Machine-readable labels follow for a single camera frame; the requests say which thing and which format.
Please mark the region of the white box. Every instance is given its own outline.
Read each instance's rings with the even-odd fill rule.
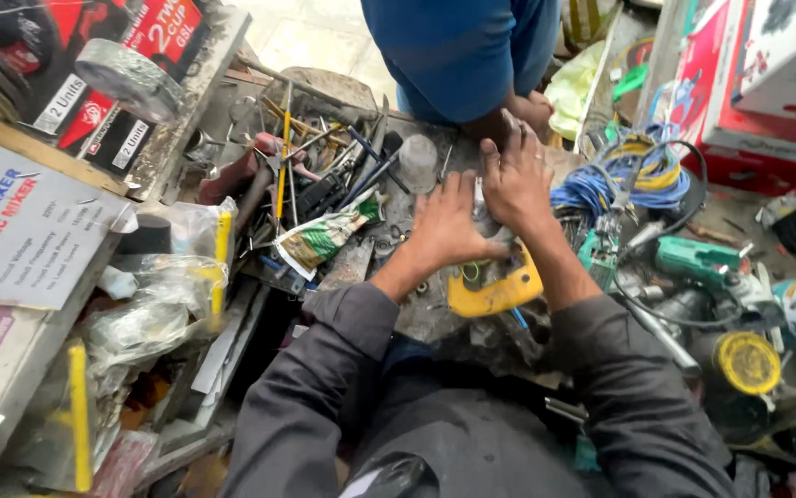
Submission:
[[[733,105],[796,119],[796,0],[747,0]]]

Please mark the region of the plastic bag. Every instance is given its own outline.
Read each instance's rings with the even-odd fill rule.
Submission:
[[[621,5],[617,0],[561,0],[560,21],[567,50],[579,53],[603,40],[617,4]]]
[[[577,139],[585,101],[605,45],[598,41],[585,49],[555,73],[546,88],[545,96],[554,103],[554,114],[548,124],[568,140]]]
[[[92,313],[78,329],[94,360],[91,373],[103,378],[112,367],[135,365],[183,344],[193,333],[188,323],[185,305],[147,297]]]
[[[82,341],[71,339],[54,357],[14,431],[3,460],[29,470],[25,483],[86,492],[94,478],[96,392]]]
[[[153,298],[185,305],[196,320],[222,312],[229,267],[204,256],[122,255],[109,264],[132,273],[138,289],[134,300]]]
[[[207,256],[226,265],[231,264],[235,252],[232,220],[237,216],[237,206],[226,198],[220,206],[202,206],[175,202],[173,206],[144,202],[138,213],[154,214],[171,222],[173,254],[180,256]]]

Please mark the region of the green wire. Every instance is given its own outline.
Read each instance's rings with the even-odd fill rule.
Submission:
[[[466,263],[466,264],[464,264],[464,265],[462,265],[462,266],[460,267],[460,268],[461,268],[461,270],[462,270],[462,276],[463,276],[463,277],[464,277],[466,280],[468,280],[468,281],[470,281],[470,282],[474,282],[474,281],[475,281],[475,280],[477,280],[477,278],[478,278],[478,277],[481,275],[481,270],[478,268],[478,264],[477,264],[477,263],[474,263],[474,262],[473,262],[473,263],[471,263],[471,266],[475,267],[475,276],[474,276],[473,278],[470,278],[468,275],[466,275],[466,274],[465,274],[465,267],[466,267],[466,266],[469,266],[469,264],[468,264],[468,263]]]

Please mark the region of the yellow tool casing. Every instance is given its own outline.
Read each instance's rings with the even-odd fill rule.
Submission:
[[[448,306],[459,316],[474,318],[506,311],[542,293],[542,279],[527,247],[521,244],[522,264],[505,278],[480,290],[466,287],[460,267],[448,270]]]

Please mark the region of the black cable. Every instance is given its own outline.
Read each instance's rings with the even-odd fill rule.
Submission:
[[[650,242],[650,241],[652,241],[654,239],[658,239],[659,237],[662,237],[664,235],[668,235],[670,233],[673,233],[677,229],[683,227],[686,224],[687,221],[690,221],[690,219],[692,218],[692,216],[694,214],[696,214],[700,209],[702,209],[702,207],[705,205],[706,199],[708,198],[708,167],[705,164],[705,156],[702,155],[702,152],[695,145],[693,145],[690,142],[683,141],[683,140],[668,140],[666,142],[660,142],[657,145],[655,145],[654,148],[655,147],[668,146],[671,143],[681,144],[682,146],[684,146],[687,149],[689,149],[690,152],[692,152],[693,155],[696,156],[696,160],[699,162],[699,166],[700,166],[700,176],[702,178],[702,200],[699,202],[699,204],[696,205],[696,207],[694,207],[693,209],[690,209],[687,213],[685,213],[683,216],[681,216],[679,220],[675,221],[674,224],[670,225],[669,227],[666,227],[666,228],[662,229],[661,231],[656,233],[654,236],[652,236],[652,237],[650,237],[648,239],[645,239],[638,246],[643,245],[644,243],[648,243],[648,242]],[[630,252],[631,251],[629,249],[625,249],[622,253],[619,254],[619,256],[616,258],[616,269],[619,268],[619,264],[622,263],[622,261],[625,259],[626,256],[628,256],[628,254]],[[644,303],[640,302],[640,300],[638,298],[632,296],[624,287],[622,287],[622,284],[619,282],[618,275],[619,275],[619,273],[617,271],[616,275],[613,277],[613,283],[615,284],[616,289],[619,290],[619,293],[621,293],[625,297],[626,300],[631,302],[634,306],[637,306],[638,308],[644,310],[648,314],[651,314],[651,315],[655,316],[656,318],[659,318],[660,320],[665,320],[666,322],[676,323],[678,325],[683,325],[684,327],[696,327],[696,328],[699,328],[699,329],[708,329],[708,328],[713,328],[713,327],[721,327],[721,326],[724,326],[724,325],[730,325],[730,324],[736,322],[739,318],[742,317],[742,314],[745,313],[745,309],[742,307],[742,303],[738,302],[736,297],[733,296],[732,294],[730,294],[730,297],[736,303],[736,312],[734,314],[732,314],[731,316],[727,316],[725,318],[722,318],[722,319],[714,321],[714,322],[699,322],[699,321],[695,321],[695,320],[683,320],[683,319],[680,319],[680,318],[674,318],[672,316],[668,316],[666,314],[660,313],[660,312],[648,307]]]

